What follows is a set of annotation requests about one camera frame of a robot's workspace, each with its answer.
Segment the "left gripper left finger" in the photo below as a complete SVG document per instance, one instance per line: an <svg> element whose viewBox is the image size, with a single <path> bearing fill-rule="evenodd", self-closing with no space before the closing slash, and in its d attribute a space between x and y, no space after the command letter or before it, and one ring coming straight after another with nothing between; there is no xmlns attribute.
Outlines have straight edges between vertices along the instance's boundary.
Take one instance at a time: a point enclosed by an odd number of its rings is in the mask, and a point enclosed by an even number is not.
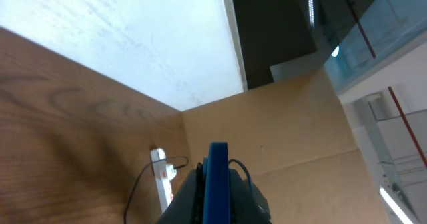
<svg viewBox="0 0 427 224"><path fill-rule="evenodd" d="M191 170L170 206L157 224L202 224L204 205L203 170Z"/></svg>

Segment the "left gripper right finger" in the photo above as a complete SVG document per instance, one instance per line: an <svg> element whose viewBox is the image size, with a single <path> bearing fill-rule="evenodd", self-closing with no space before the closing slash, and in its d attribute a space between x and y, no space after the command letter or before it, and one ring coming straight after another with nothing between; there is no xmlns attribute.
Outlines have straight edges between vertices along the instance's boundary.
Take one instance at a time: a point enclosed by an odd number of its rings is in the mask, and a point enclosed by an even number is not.
<svg viewBox="0 0 427 224"><path fill-rule="evenodd" d="M230 211L232 224L271 223L234 169L230 169Z"/></svg>

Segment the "blue Galaxy smartphone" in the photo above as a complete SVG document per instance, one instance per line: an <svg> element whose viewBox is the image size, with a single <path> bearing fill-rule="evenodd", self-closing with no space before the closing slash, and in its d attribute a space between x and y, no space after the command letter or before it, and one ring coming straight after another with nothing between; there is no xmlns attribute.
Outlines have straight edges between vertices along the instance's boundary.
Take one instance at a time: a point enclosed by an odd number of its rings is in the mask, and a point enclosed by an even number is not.
<svg viewBox="0 0 427 224"><path fill-rule="evenodd" d="M230 224L230 171L228 144L212 142L205 173L203 224Z"/></svg>

